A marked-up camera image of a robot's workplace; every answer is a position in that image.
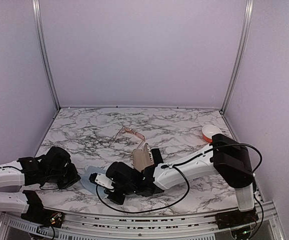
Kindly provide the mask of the striped flag glasses pouch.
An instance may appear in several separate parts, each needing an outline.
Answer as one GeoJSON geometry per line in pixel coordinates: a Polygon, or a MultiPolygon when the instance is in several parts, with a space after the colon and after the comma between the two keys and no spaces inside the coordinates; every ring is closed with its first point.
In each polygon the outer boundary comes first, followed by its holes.
{"type": "Polygon", "coordinates": [[[145,143],[141,149],[133,150],[132,156],[133,167],[139,172],[155,164],[153,154],[148,143],[145,143]]]}

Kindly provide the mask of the black glasses case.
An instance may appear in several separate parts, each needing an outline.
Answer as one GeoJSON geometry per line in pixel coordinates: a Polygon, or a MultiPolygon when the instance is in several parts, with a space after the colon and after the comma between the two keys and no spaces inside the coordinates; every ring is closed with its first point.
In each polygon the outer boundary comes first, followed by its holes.
{"type": "Polygon", "coordinates": [[[159,165],[164,163],[159,148],[153,148],[150,150],[150,160],[152,165],[159,165]]]}

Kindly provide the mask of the pink frame sunglasses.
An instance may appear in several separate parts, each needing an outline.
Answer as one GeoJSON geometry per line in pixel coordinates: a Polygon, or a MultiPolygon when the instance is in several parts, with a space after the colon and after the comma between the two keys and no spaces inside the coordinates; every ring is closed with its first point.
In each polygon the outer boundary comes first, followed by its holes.
{"type": "Polygon", "coordinates": [[[138,132],[138,131],[130,128],[130,127],[122,126],[120,128],[120,130],[113,137],[110,145],[112,145],[115,142],[115,140],[118,138],[119,135],[123,135],[123,134],[130,134],[130,135],[136,137],[137,139],[141,140],[141,142],[136,147],[137,150],[140,149],[141,146],[146,142],[146,137],[143,134],[141,134],[140,132],[138,132]]]}

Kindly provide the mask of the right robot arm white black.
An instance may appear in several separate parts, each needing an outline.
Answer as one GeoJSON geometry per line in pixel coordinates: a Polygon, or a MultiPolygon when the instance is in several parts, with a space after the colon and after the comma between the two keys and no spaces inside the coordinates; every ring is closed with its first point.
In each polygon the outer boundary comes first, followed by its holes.
{"type": "Polygon", "coordinates": [[[122,205],[127,195],[151,197],[190,180],[220,175],[235,191],[238,209],[233,211],[232,220],[243,224],[251,217],[255,207],[255,171],[249,149],[254,150],[255,147],[218,133],[200,150],[172,162],[163,162],[159,149],[154,148],[151,151],[154,164],[142,171],[116,161],[109,166],[99,183],[110,201],[122,205]]]}

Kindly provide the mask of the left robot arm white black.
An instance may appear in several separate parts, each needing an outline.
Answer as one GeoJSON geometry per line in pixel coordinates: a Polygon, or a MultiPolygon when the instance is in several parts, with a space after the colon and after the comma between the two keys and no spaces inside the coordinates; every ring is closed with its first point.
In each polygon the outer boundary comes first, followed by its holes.
{"type": "MultiPolygon", "coordinates": [[[[55,184],[56,189],[66,190],[80,179],[70,154],[56,146],[38,157],[22,157],[0,165],[0,188],[55,184]]],[[[0,191],[0,212],[19,213],[24,220],[57,227],[63,218],[62,212],[46,209],[34,190],[0,191]]]]}

